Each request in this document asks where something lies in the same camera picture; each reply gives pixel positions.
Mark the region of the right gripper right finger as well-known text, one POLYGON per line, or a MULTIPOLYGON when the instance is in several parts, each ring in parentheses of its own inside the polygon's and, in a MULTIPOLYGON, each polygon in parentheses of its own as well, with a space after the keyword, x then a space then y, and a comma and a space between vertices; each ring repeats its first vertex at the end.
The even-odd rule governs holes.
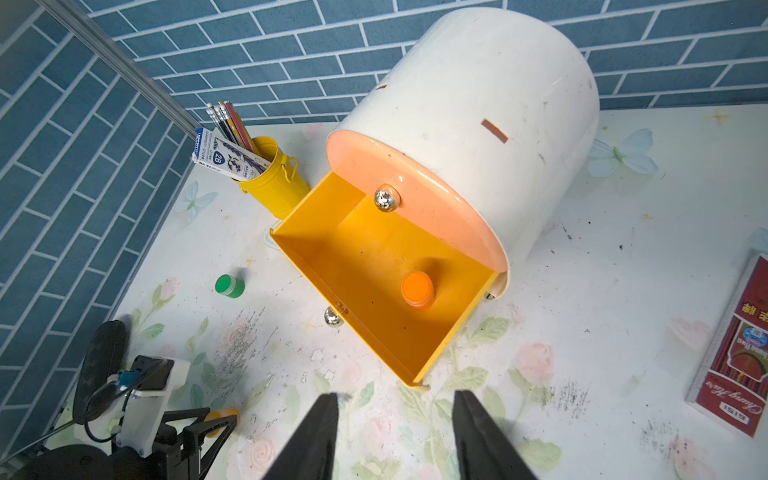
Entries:
POLYGON ((452 422, 461 479, 536 479, 472 391, 454 392, 452 422))

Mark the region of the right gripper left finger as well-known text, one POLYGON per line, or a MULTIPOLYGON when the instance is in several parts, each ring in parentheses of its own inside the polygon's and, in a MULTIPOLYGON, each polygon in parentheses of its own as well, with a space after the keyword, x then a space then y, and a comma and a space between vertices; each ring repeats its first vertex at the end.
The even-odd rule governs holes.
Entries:
POLYGON ((332 479, 338 418, 338 395, 321 394, 263 479, 332 479))

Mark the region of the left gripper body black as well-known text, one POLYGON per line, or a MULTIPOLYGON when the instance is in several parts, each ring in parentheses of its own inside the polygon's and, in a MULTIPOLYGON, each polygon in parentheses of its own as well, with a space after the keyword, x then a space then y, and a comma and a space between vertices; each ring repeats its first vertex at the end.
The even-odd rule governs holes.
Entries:
POLYGON ((119 438, 120 479, 197 479, 198 451, 186 441, 184 427, 179 432, 171 422, 191 420, 198 423, 197 413, 165 413, 150 447, 140 453, 119 438))

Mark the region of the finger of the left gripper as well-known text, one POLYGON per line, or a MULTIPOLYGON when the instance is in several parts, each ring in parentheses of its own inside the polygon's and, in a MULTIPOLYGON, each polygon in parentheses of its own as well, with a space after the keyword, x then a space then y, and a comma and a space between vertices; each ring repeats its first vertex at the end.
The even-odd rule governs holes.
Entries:
POLYGON ((208 474, 216 457, 238 425, 234 408, 209 411, 182 430, 182 471, 185 474, 208 474))

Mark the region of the green paint can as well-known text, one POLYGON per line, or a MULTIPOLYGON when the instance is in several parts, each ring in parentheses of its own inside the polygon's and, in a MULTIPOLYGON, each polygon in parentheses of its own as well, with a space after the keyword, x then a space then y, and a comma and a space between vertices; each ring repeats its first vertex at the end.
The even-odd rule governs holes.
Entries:
POLYGON ((239 298, 245 290, 245 282, 233 275, 221 275, 215 282, 216 293, 228 298, 239 298))

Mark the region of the yellow drawer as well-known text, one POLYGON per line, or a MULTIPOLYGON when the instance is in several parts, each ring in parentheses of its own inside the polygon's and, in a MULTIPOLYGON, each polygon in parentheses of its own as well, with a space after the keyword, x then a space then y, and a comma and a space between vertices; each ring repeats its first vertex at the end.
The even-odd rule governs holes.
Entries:
POLYGON ((329 306, 408 387, 417 387, 497 272, 326 175, 271 237, 329 306), (401 283, 423 271, 435 288, 424 309, 401 283))

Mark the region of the pink orange top drawer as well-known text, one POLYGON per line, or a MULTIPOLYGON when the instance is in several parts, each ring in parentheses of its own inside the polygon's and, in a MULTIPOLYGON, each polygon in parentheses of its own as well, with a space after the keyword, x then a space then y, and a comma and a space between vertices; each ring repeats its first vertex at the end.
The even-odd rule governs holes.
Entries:
POLYGON ((331 171, 365 194, 390 186, 400 196, 394 212, 496 271, 507 256, 482 216, 453 188, 396 149, 348 130, 332 132, 326 155, 331 171))

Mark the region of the white round drawer cabinet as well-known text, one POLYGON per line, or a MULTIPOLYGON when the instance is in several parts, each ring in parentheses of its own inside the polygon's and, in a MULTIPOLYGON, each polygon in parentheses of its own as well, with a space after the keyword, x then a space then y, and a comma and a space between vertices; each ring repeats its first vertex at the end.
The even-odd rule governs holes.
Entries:
POLYGON ((584 164, 598 120, 595 77, 564 34, 473 7, 439 18, 334 131, 407 155, 482 216, 507 256, 487 290, 498 297, 584 164))

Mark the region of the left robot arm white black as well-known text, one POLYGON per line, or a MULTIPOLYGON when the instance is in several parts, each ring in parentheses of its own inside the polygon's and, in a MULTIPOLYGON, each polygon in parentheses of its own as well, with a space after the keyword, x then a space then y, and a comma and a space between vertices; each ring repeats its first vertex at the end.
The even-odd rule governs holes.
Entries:
POLYGON ((147 445, 130 445, 129 429, 137 420, 123 415, 112 452, 86 445, 67 445, 32 460, 15 479, 204 479, 238 425, 235 409, 171 410, 159 423, 144 426, 147 445))

